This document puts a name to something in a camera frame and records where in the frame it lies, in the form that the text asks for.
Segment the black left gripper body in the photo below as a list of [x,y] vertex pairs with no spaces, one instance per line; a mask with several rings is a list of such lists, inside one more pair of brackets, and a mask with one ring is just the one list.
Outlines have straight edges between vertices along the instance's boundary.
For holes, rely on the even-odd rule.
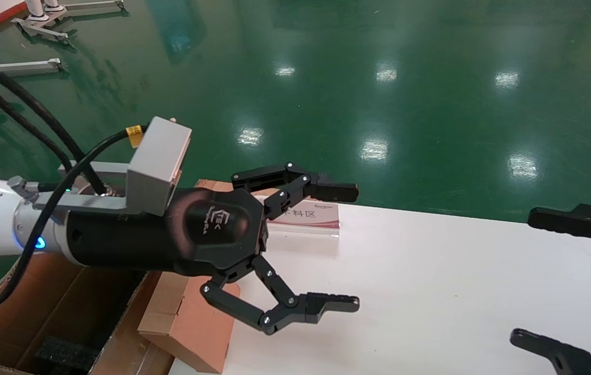
[[72,211],[72,258],[89,267],[242,277],[265,250],[263,205],[246,190],[178,189],[164,215]]

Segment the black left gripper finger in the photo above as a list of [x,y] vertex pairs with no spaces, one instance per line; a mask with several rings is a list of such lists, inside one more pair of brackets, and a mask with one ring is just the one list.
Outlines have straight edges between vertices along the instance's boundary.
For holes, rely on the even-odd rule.
[[[236,281],[251,271],[276,299],[276,306],[269,311],[263,311],[223,289],[231,280]],[[327,311],[355,313],[360,308],[357,296],[325,293],[296,295],[262,255],[246,261],[231,274],[212,276],[200,292],[212,307],[266,335],[273,335],[291,323],[317,324]]]
[[277,189],[263,202],[266,219],[277,219],[308,197],[334,203],[353,203],[359,197],[357,185],[335,182],[326,173],[310,172],[293,163],[238,172],[231,183],[234,190],[250,193]]

